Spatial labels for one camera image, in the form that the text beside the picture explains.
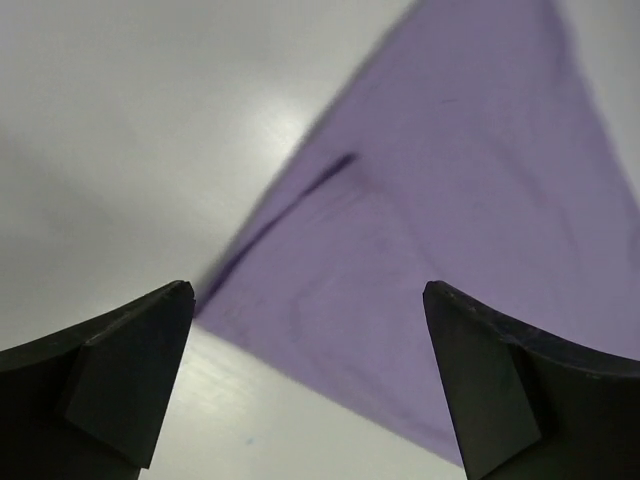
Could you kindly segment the purple t shirt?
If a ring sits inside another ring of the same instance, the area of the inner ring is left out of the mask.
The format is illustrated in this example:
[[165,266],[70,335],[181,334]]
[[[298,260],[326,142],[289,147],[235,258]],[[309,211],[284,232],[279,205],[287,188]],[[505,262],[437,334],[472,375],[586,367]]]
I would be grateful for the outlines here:
[[553,1],[426,1],[295,155],[203,327],[458,462],[422,292],[639,353],[639,210]]

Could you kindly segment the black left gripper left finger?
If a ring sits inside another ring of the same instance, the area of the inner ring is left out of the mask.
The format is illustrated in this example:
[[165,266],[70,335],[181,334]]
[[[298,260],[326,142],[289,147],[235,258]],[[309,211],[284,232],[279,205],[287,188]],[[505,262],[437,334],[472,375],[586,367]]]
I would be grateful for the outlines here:
[[195,308],[173,281],[1,353],[4,479],[136,479],[149,468]]

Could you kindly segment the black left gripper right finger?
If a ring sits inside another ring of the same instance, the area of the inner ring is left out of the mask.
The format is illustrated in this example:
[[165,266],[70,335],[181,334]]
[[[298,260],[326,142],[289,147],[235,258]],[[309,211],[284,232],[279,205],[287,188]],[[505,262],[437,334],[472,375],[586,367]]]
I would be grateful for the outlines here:
[[443,281],[426,322],[469,479],[639,477],[639,363],[502,314]]

